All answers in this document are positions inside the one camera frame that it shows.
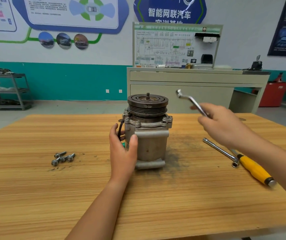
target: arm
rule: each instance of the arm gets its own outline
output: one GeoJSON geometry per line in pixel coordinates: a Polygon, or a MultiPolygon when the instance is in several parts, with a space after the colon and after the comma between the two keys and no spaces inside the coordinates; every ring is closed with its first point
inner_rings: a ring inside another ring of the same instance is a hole
{"type": "Polygon", "coordinates": [[[286,190],[286,150],[257,135],[229,109],[200,105],[212,119],[201,116],[198,122],[214,140],[256,161],[286,190]]]}
{"type": "Polygon", "coordinates": [[[111,128],[109,135],[111,178],[65,240],[112,239],[121,200],[137,161],[137,136],[131,137],[126,152],[116,135],[117,126],[111,128]]]}

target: wooden table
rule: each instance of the wooden table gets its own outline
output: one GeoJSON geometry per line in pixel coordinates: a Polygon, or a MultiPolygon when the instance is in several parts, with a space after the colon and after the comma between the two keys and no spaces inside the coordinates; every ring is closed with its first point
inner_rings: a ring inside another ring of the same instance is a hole
{"type": "MultiPolygon", "coordinates": [[[[286,227],[286,192],[261,185],[202,142],[197,114],[173,114],[166,166],[133,174],[114,239],[222,233],[242,237],[286,227]]],[[[239,114],[286,149],[286,127],[239,114]]],[[[0,130],[0,239],[64,239],[110,175],[108,133],[120,115],[30,115],[0,130]],[[73,162],[51,166],[56,152],[73,162]]]]}

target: hand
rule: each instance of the hand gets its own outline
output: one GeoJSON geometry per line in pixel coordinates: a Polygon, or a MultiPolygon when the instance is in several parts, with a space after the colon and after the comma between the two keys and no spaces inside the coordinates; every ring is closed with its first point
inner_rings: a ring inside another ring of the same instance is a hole
{"type": "Polygon", "coordinates": [[[200,116],[198,122],[221,145],[229,149],[239,149],[244,143],[250,143],[258,137],[229,109],[209,103],[201,103],[200,106],[212,119],[200,116]]]}
{"type": "Polygon", "coordinates": [[[127,184],[137,161],[137,136],[131,136],[129,150],[126,151],[117,137],[117,127],[118,124],[113,125],[109,135],[111,180],[127,184]]]}

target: person's left hand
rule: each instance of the person's left hand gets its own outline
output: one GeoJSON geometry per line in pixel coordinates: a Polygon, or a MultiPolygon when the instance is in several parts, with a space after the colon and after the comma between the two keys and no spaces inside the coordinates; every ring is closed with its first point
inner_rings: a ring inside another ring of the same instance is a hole
{"type": "Polygon", "coordinates": [[[137,136],[131,136],[129,150],[126,151],[117,137],[117,127],[118,124],[113,125],[109,135],[111,180],[127,184],[137,161],[137,136]]]}

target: yellow handle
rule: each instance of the yellow handle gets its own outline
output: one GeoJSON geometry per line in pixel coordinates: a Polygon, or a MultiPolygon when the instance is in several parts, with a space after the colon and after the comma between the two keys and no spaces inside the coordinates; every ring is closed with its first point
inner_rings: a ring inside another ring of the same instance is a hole
{"type": "Polygon", "coordinates": [[[262,166],[260,166],[259,164],[257,164],[255,161],[253,161],[252,159],[250,159],[247,156],[242,156],[240,158],[240,161],[242,163],[242,165],[249,170],[249,172],[251,173],[251,175],[256,178],[257,180],[259,180],[260,182],[262,182],[263,184],[265,184],[265,180],[267,178],[270,178],[271,175],[269,175],[268,172],[265,171],[265,169],[262,168],[262,166]]]}

